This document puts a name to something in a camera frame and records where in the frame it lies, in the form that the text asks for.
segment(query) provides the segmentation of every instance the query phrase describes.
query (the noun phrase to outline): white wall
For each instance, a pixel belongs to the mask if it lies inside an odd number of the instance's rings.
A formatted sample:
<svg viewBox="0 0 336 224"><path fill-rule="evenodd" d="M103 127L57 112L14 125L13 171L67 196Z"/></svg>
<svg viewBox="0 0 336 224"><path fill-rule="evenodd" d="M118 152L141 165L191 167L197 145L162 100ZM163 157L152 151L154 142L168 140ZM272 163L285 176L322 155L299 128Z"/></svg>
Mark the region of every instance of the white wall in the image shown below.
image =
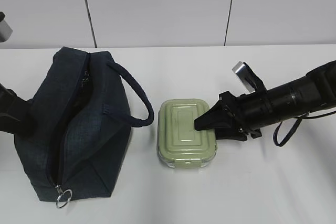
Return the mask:
<svg viewBox="0 0 336 224"><path fill-rule="evenodd" d="M230 0L88 0L98 47L221 46ZM0 48L93 47L84 0L0 0ZM334 0L233 0L226 45L336 42Z"/></svg>
<svg viewBox="0 0 336 224"><path fill-rule="evenodd" d="M233 0L226 45L335 42L335 0Z"/></svg>
<svg viewBox="0 0 336 224"><path fill-rule="evenodd" d="M230 0L88 0L98 47L221 46Z"/></svg>
<svg viewBox="0 0 336 224"><path fill-rule="evenodd" d="M93 47L84 0L0 0L13 34L0 48Z"/></svg>

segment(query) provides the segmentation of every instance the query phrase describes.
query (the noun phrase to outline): plastic container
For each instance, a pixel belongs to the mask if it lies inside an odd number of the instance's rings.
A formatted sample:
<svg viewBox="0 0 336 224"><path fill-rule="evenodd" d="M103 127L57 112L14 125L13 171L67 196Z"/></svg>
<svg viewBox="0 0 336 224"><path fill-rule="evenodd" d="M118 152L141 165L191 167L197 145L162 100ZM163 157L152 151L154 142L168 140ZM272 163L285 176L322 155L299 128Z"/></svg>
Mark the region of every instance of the plastic container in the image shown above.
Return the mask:
<svg viewBox="0 0 336 224"><path fill-rule="evenodd" d="M174 99L161 105L157 152L169 167L204 167L214 158L215 131L194 129L194 120L208 110L200 99Z"/></svg>

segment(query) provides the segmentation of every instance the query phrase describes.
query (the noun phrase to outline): metal ring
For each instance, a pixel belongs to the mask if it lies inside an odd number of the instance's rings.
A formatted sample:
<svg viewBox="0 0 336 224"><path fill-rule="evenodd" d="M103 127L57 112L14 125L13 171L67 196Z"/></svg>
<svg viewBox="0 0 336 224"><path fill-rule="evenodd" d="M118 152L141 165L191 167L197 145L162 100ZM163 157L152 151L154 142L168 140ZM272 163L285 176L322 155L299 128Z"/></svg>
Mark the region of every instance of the metal ring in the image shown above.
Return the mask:
<svg viewBox="0 0 336 224"><path fill-rule="evenodd" d="M59 204L59 201L61 200L62 196L63 196L65 193L70 193L69 198L68 198L68 200L67 200L63 205L60 205L60 204ZM65 190L62 194L60 194L60 195L58 196L58 198L57 198L57 200L56 200L56 207L57 207L58 209L61 209L61 208L65 207L65 206L70 202L71 198L72 198L72 190L71 190L71 189L67 189L67 190Z"/></svg>

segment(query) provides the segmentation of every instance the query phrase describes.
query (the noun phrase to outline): dark blue bag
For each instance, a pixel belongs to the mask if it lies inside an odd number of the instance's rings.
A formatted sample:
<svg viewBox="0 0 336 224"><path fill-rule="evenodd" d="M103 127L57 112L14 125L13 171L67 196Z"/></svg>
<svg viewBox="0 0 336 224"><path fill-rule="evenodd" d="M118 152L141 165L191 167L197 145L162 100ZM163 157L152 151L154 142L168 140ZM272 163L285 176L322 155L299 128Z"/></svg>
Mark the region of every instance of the dark blue bag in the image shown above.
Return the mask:
<svg viewBox="0 0 336 224"><path fill-rule="evenodd" d="M130 115L120 76L149 112ZM109 52L63 47L30 100L38 127L15 135L15 148L41 201L110 197L127 150L131 127L150 125L153 108L134 78Z"/></svg>

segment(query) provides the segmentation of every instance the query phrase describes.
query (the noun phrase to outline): robotic arm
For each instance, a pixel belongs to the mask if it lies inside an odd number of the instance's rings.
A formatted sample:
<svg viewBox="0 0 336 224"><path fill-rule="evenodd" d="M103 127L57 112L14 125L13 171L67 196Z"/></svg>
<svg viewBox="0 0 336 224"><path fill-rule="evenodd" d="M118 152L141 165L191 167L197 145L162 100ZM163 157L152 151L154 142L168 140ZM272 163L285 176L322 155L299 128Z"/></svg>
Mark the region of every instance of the robotic arm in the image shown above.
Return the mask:
<svg viewBox="0 0 336 224"><path fill-rule="evenodd" d="M0 42L5 42L11 34L12 29L5 21L5 14L0 12ZM36 121L29 115L29 108L28 102L0 84L0 131L19 135L33 134Z"/></svg>
<svg viewBox="0 0 336 224"><path fill-rule="evenodd" d="M246 63L239 62L233 71L251 94L235 97L226 91L219 101L194 122L196 130L215 129L217 139L246 141L247 135L261 137L260 128L290 118L297 121L281 143L274 133L274 143L283 146L304 119L315 119L336 113L308 117L315 111L336 106L336 61L320 66L297 80L267 90Z"/></svg>

